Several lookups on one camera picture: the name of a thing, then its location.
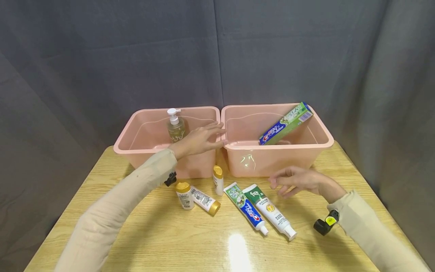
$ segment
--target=plastic bin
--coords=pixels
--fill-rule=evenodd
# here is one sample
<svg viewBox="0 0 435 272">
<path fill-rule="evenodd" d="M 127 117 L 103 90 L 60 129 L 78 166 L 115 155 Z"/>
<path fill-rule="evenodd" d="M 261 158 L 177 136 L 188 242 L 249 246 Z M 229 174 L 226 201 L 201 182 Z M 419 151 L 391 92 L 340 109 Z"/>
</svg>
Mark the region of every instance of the plastic bin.
<svg viewBox="0 0 435 272">
<path fill-rule="evenodd" d="M 259 137 L 299 103 L 226 106 L 221 121 L 227 132 L 229 169 L 235 177 L 264 177 L 289 165 L 309 168 L 334 139 L 313 111 L 313 117 L 277 145 L 259 144 Z"/>
<path fill-rule="evenodd" d="M 216 107 L 184 107 L 178 116 L 184 118 L 189 131 L 220 122 Z M 167 131 L 168 109 L 150 109 L 135 112 L 114 145 L 114 151 L 124 156 L 134 168 L 141 166 L 153 154 L 167 148 L 171 139 Z M 212 136 L 210 141 L 220 141 Z M 178 161 L 177 178 L 209 178 L 213 174 L 216 151 L 185 157 Z"/>
</svg>

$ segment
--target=wooden table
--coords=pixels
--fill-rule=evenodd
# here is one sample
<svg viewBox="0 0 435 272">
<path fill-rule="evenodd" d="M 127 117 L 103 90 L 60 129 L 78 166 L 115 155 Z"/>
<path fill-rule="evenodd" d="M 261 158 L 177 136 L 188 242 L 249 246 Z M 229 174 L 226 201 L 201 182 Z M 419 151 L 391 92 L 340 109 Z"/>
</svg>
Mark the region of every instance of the wooden table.
<svg viewBox="0 0 435 272">
<path fill-rule="evenodd" d="M 163 185 L 125 222 L 103 271 L 377 271 L 339 226 L 325 237 L 313 229 L 316 219 L 328 214 L 322 197 L 301 192 L 284 200 L 266 178 L 234 178 L 225 150 L 217 153 L 217 164 L 224 170 L 225 185 L 237 181 L 245 188 L 257 183 L 291 222 L 297 238 L 287 242 L 268 222 L 269 235 L 263 238 L 225 195 L 214 193 L 211 178 L 189 180 L 222 203 L 217 214 L 211 217 L 199 206 L 183 210 L 174 187 Z M 346 190 L 356 189 L 380 220 L 415 250 L 338 143 L 323 151 L 313 168 Z M 107 148 L 25 271 L 52 271 L 79 217 L 132 171 L 124 158 Z"/>
</svg>

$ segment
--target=pump dispenser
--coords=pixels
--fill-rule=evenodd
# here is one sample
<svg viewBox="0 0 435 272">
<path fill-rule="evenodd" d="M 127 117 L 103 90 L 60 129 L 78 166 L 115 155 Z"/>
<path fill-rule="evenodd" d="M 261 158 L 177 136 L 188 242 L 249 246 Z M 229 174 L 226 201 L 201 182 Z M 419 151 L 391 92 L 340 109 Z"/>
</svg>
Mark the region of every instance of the pump dispenser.
<svg viewBox="0 0 435 272">
<path fill-rule="evenodd" d="M 169 115 L 167 131 L 169 132 L 169 137 L 171 138 L 173 143 L 178 142 L 187 135 L 184 120 L 183 118 L 177 116 L 177 112 L 181 112 L 181 110 L 170 108 L 167 111 L 167 114 Z"/>
</svg>

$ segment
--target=black wristband device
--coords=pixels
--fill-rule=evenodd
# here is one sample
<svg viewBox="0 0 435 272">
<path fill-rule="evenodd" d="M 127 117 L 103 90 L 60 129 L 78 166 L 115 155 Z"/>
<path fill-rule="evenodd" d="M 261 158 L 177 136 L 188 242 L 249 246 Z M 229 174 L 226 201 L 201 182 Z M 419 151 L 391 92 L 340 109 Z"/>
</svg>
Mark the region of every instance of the black wristband device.
<svg viewBox="0 0 435 272">
<path fill-rule="evenodd" d="M 313 228 L 323 236 L 327 235 L 332 227 L 338 222 L 338 211 L 332 210 L 329 212 L 325 220 L 317 219 Z"/>
<path fill-rule="evenodd" d="M 174 171 L 169 174 L 169 177 L 164 182 L 164 184 L 169 187 L 171 184 L 175 183 L 176 181 L 177 181 L 177 172 Z"/>
</svg>

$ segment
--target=hand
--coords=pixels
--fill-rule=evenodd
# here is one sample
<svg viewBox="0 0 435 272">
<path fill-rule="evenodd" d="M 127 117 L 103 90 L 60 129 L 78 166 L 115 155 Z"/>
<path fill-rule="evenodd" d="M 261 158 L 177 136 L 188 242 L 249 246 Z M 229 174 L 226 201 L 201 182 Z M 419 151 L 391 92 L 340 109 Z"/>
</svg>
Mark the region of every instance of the hand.
<svg viewBox="0 0 435 272">
<path fill-rule="evenodd" d="M 279 185 L 282 186 L 277 195 L 281 195 L 283 198 L 289 198 L 305 190 L 323 196 L 331 204 L 347 194 L 332 178 L 297 166 L 279 170 L 270 176 L 269 181 L 272 189 L 276 189 Z"/>
<path fill-rule="evenodd" d="M 177 160 L 195 154 L 201 154 L 212 149 L 218 149 L 223 147 L 227 141 L 209 142 L 208 139 L 212 135 L 222 134 L 225 132 L 222 129 L 224 124 L 214 122 L 206 125 L 205 127 L 196 128 L 191 131 L 181 141 L 171 144 L 168 148 L 174 151 Z"/>
</svg>

